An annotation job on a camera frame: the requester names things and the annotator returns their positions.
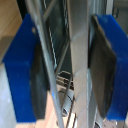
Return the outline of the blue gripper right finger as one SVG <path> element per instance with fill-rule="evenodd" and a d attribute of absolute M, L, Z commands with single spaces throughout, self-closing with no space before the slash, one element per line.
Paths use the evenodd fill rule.
<path fill-rule="evenodd" d="M 125 120 L 128 112 L 128 37 L 111 15 L 92 15 L 89 67 L 99 113 Z"/>

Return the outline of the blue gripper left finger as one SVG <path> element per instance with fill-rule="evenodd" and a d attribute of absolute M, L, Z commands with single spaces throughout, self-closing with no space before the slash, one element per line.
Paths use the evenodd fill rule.
<path fill-rule="evenodd" d="M 18 123 L 45 118 L 49 83 L 41 43 L 33 27 L 27 14 L 3 58 Z"/>

